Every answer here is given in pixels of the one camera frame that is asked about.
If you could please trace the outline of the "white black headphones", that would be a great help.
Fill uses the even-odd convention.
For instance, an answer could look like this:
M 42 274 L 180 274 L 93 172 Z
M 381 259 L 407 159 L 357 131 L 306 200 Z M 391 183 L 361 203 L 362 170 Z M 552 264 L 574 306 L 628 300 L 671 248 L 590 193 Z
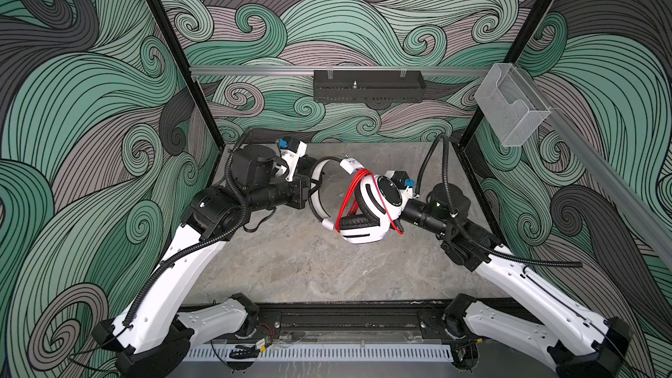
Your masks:
M 320 199 L 323 171 L 327 163 L 334 162 L 352 176 L 339 213 L 327 213 Z M 406 171 L 388 171 L 374 175 L 356 159 L 322 157 L 311 168 L 310 176 L 318 180 L 318 191 L 308 203 L 313 215 L 328 230 L 337 232 L 351 244 L 376 243 L 392 230 L 401 235 L 402 212 L 415 194 L 415 181 Z

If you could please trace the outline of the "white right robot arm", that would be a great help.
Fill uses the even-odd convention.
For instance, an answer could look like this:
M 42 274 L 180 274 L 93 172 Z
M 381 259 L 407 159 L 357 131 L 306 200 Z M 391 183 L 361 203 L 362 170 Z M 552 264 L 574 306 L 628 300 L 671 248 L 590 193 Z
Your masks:
M 444 136 L 441 180 L 425 199 L 404 171 L 388 171 L 402 210 L 398 222 L 428 231 L 457 265 L 485 278 L 525 308 L 534 320 L 498 311 L 460 294 L 446 313 L 455 337 L 488 338 L 528 355 L 560 377 L 615 377 L 626 365 L 632 329 L 618 317 L 605 318 L 572 299 L 533 271 L 543 261 L 516 257 L 502 241 L 468 218 L 471 201 L 448 180 L 450 144 Z

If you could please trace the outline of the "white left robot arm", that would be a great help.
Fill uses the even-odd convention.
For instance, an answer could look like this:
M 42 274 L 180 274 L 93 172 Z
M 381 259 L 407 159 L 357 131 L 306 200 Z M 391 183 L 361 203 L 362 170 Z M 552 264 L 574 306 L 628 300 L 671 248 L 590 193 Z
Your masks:
M 306 206 L 313 184 L 306 149 L 306 143 L 291 136 L 279 138 L 275 149 L 234 146 L 224 183 L 196 194 L 138 295 L 116 318 L 94 328 L 100 348 L 115 354 L 119 376 L 166 377 L 191 348 L 222 335 L 244 340 L 255 335 L 259 308 L 241 293 L 199 311 L 182 313 L 180 306 L 208 264 L 245 229 L 252 213 Z

